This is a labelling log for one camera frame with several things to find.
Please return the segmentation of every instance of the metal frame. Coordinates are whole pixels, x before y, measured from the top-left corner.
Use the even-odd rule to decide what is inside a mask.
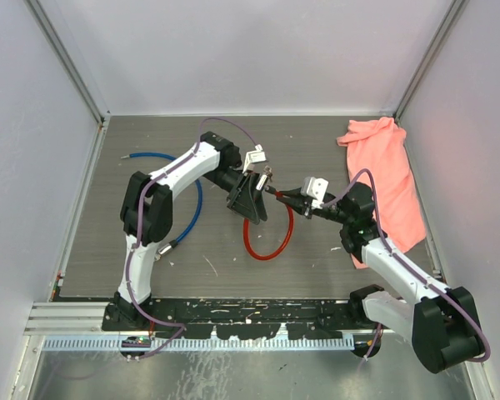
[[[82,76],[78,72],[74,61],[71,59],[67,49],[63,45],[56,29],[50,22],[48,15],[44,11],[43,6],[38,0],[24,0],[29,10],[32,12],[33,17],[37,21],[39,27],[41,28],[44,36],[46,36],[50,46],[52,46],[57,58],[65,68],[68,76],[71,78],[72,83],[78,90],[83,101],[87,104],[87,107],[91,111],[92,116],[97,121],[97,123],[103,123],[106,119],[104,117],[105,111],[98,108],[93,96],[88,90],[87,84],[83,81]]]
[[[124,347],[123,339],[128,337],[144,336],[146,334],[132,335],[104,335],[102,337],[78,337],[78,336],[52,336],[47,338],[42,345],[43,351],[50,352],[126,352],[144,353],[145,350],[159,348],[168,339],[153,339],[146,349],[144,347]],[[263,340],[262,338],[253,340],[239,340],[230,338],[228,340],[219,339],[215,329],[208,339],[186,339],[179,338],[173,342],[168,341],[162,352],[189,353],[189,352],[310,352],[310,351],[353,351],[355,342],[351,333],[343,333],[341,338],[317,339],[317,340],[289,340],[288,330],[281,327],[276,337]]]
[[[54,276],[57,276],[58,273],[61,273],[62,276],[65,275],[68,258],[70,257],[70,252],[73,247],[74,237],[76,236],[76,231],[78,230],[78,224],[82,215],[83,206],[87,200],[88,189],[91,186],[91,181],[93,180],[94,170],[96,169],[100,152],[102,151],[103,140],[108,132],[110,119],[110,117],[104,119],[104,122],[98,128],[97,134],[93,139],[91,153],[83,173],[82,186],[80,187],[79,194],[77,195],[76,201],[72,207],[72,216],[68,223],[67,236],[62,244],[62,255],[57,264],[57,268],[54,271]],[[46,296],[48,300],[52,297],[52,292],[53,288],[50,287]]]
[[[414,160],[414,157],[410,157],[412,150],[408,146],[407,142],[405,143],[405,148],[406,148],[407,158],[409,159],[409,166],[412,170],[412,174],[414,177],[417,177],[418,166],[414,161],[412,161]],[[438,273],[442,277],[444,277],[443,262],[441,261],[441,256],[439,255],[437,250],[438,248],[437,239],[434,238],[433,231],[430,228],[429,217],[426,213],[426,208],[424,207],[422,201],[422,189],[419,187],[417,179],[415,179],[415,186],[417,188],[417,197],[418,197],[418,202],[420,204],[422,219],[424,220],[424,226],[426,227],[426,242],[428,247],[428,254],[432,258],[433,262],[433,271],[434,274]],[[467,369],[468,377],[472,384],[472,390],[474,391],[476,399],[494,400],[495,398],[494,392],[491,383],[489,382],[488,375],[485,373],[483,364],[482,363],[478,364],[475,362],[466,362],[465,368]]]
[[[399,122],[402,119],[403,114],[408,108],[413,96],[418,90],[421,82],[426,76],[428,69],[432,66],[435,58],[443,48],[451,29],[454,27],[459,17],[461,16],[464,8],[467,6],[468,0],[452,0],[452,4],[447,10],[444,18],[442,19],[441,25],[435,32],[432,41],[427,47],[427,51],[424,53],[424,57],[420,64],[418,64],[417,71],[413,74],[409,85],[407,86],[406,92],[404,93],[402,100],[398,104],[397,111],[393,114],[394,119]]]
[[[78,228],[83,204],[85,203],[88,188],[102,148],[103,139],[108,129],[109,119],[104,117],[104,114],[106,113],[105,110],[102,111],[98,108],[92,94],[88,90],[86,83],[71,59],[68,50],[63,45],[62,40],[58,36],[54,26],[50,22],[48,15],[45,13],[39,1],[24,0],[24,2],[27,4],[28,8],[32,12],[32,15],[37,20],[37,23],[41,27],[43,33],[47,37],[47,40],[65,68],[65,71],[88,106],[92,116],[98,123],[100,123],[100,128],[98,129],[92,145],[92,152],[86,167],[82,187],[74,204],[74,212],[67,230],[68,234],[63,244],[62,257],[57,266],[58,271],[63,273],[68,263],[68,257],[70,255],[73,239]],[[418,90],[422,80],[425,78],[428,69],[431,67],[436,56],[443,47],[451,28],[457,22],[467,3],[468,0],[452,0],[441,25],[437,29],[426,53],[422,58],[422,61],[417,67],[416,72],[414,73],[400,103],[398,104],[397,111],[393,114],[398,123],[405,113],[405,110],[411,102],[415,92]],[[415,175],[415,172],[417,171],[416,166],[412,165],[412,170]],[[433,238],[430,230],[429,221],[422,201],[421,209],[427,227],[428,252],[432,257],[434,272],[442,273],[442,263],[438,255],[436,240]],[[105,307],[105,302],[44,302],[34,304],[26,326],[26,332],[23,339],[24,351],[22,360],[19,364],[19,370],[12,385],[11,399],[20,400],[28,398],[33,384],[33,379],[37,371],[38,362],[41,357],[41,349],[46,342],[46,335],[70,335],[72,332],[74,335],[107,335],[107,338],[110,338],[111,336],[114,337],[115,334],[127,336],[140,334],[140,332],[103,332],[101,330],[101,326]],[[370,329],[360,329],[356,331],[347,331],[347,333],[372,334],[373,331]],[[484,398],[493,399],[493,391],[489,386],[483,365],[467,363],[467,370],[477,398],[482,400]]]
[[[33,385],[33,379],[41,358],[44,337],[32,336],[24,337],[24,351],[22,361],[12,383],[12,400],[24,400],[28,398]]]

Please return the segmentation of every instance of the red cable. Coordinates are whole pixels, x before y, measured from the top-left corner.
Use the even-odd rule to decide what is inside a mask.
[[[276,197],[280,198],[281,196],[282,194],[280,192],[276,192]],[[280,247],[278,247],[275,252],[272,252],[267,256],[262,256],[253,251],[252,246],[250,245],[250,239],[248,237],[248,228],[250,226],[250,223],[247,219],[244,220],[244,223],[242,224],[242,239],[244,241],[244,247],[247,248],[248,254],[250,254],[256,260],[259,261],[272,260],[273,258],[277,257],[289,244],[289,241],[291,240],[291,235],[293,235],[294,214],[293,210],[287,204],[285,205],[285,207],[287,208],[287,213],[289,214],[289,228],[287,230],[287,234],[285,235],[285,238],[283,239],[283,242],[280,245]]]

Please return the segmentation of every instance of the blue cable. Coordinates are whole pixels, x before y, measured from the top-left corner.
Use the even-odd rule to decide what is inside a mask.
[[[169,154],[164,154],[162,152],[134,152],[132,154],[129,154],[128,156],[124,156],[123,158],[139,158],[139,157],[159,157],[159,158],[165,158],[170,161],[174,161],[176,159],[174,156],[171,156]],[[180,233],[178,237],[176,237],[176,244],[179,244],[191,232],[191,230],[197,223],[198,217],[200,217],[200,212],[202,211],[202,201],[203,201],[202,184],[198,180],[194,182],[196,183],[198,189],[197,209],[194,212],[194,215],[192,216],[191,222],[187,225],[185,230],[182,233]]]

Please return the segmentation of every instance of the black mounting base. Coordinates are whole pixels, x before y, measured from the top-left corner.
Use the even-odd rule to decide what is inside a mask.
[[[355,322],[345,301],[277,299],[152,299],[144,303],[156,319],[184,323],[185,338],[210,338],[213,327],[221,339],[273,338],[285,323],[289,339],[341,338],[342,330],[374,328],[373,322]],[[114,302],[106,308],[102,330],[148,330],[149,322],[124,317]],[[155,325],[159,338],[170,338],[175,328]]]

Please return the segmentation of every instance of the cable connector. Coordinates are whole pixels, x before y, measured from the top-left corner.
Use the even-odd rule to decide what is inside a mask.
[[[169,254],[177,245],[178,242],[176,242],[176,240],[172,240],[169,243],[165,244],[164,246],[161,246],[156,251],[156,256],[155,256],[156,261],[161,260],[162,256]]]
[[[259,177],[259,181],[257,181],[256,190],[261,192],[265,188],[267,182],[272,180],[273,180],[273,169],[270,168],[269,166],[266,166],[263,169],[263,174],[261,175],[261,177]]]

